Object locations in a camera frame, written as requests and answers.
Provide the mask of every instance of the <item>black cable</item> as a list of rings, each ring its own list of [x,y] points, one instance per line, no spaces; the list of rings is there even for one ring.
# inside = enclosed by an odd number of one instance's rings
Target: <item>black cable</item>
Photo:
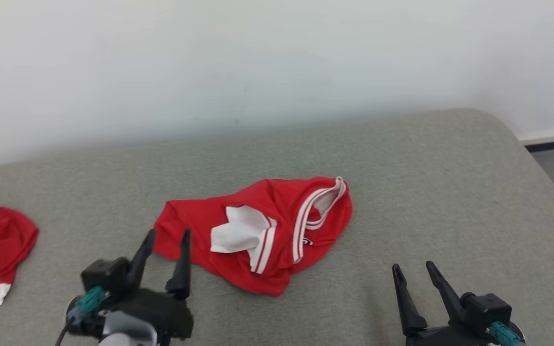
[[[61,341],[63,341],[63,337],[65,336],[65,333],[68,332],[70,329],[70,326],[72,325],[72,322],[74,322],[74,317],[70,318],[68,322],[66,322],[65,326],[61,330],[61,334],[59,334],[59,338],[57,339],[57,342],[55,342],[55,346],[61,346]]]

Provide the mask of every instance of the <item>white baseboard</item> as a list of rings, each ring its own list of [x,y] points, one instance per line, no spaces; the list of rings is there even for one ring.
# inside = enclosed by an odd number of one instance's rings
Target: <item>white baseboard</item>
[[[554,131],[534,132],[518,136],[518,139],[523,145],[543,144],[554,142]]]

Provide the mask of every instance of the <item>gray table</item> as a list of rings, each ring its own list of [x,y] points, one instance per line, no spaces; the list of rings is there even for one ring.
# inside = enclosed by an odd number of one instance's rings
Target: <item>gray table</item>
[[[458,293],[510,303],[529,344],[554,345],[554,185],[498,120],[447,110],[0,166],[0,206],[41,230],[0,307],[0,346],[52,345],[81,270],[132,256],[167,200],[314,175],[344,177],[354,203],[329,254],[279,298],[194,267],[186,345],[402,345],[393,263],[429,324],[447,322],[426,260]],[[143,285],[162,289],[173,267],[151,256]]]

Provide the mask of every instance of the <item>white wall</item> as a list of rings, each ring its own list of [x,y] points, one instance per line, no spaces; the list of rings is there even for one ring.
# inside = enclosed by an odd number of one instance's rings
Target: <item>white wall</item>
[[[437,107],[554,136],[554,0],[0,0],[0,163]]]

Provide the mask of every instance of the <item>teal connector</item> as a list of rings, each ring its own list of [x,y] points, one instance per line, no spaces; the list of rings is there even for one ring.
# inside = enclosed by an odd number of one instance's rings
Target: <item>teal connector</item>
[[[70,324],[79,324],[85,316],[100,306],[106,300],[106,292],[103,288],[93,287],[82,298],[80,298],[74,307],[68,312],[67,322]]]
[[[521,342],[521,337],[501,322],[493,322],[491,324],[491,336],[501,346],[525,346],[525,343]]]

